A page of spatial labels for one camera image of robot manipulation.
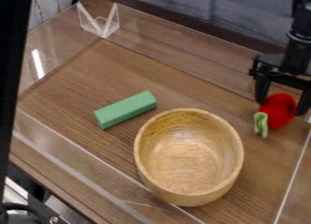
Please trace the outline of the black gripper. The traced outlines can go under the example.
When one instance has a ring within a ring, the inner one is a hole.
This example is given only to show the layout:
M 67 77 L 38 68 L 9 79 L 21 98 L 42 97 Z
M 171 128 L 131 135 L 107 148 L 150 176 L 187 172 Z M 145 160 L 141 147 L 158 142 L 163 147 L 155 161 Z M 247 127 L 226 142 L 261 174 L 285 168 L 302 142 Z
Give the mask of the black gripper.
M 295 115 L 303 116 L 311 107 L 311 63 L 291 61 L 283 54 L 255 55 L 250 75 L 255 80 L 255 100 L 265 103 L 270 85 L 278 83 L 303 91 Z

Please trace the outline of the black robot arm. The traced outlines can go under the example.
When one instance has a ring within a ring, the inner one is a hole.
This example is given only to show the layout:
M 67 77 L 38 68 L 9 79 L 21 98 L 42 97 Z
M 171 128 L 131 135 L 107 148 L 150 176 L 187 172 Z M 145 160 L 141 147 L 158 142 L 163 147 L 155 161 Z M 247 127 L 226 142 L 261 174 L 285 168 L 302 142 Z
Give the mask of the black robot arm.
M 295 116 L 303 116 L 311 109 L 311 0 L 293 0 L 291 16 L 285 52 L 255 55 L 250 75 L 259 104 L 267 99 L 273 83 L 303 91 L 295 109 Z

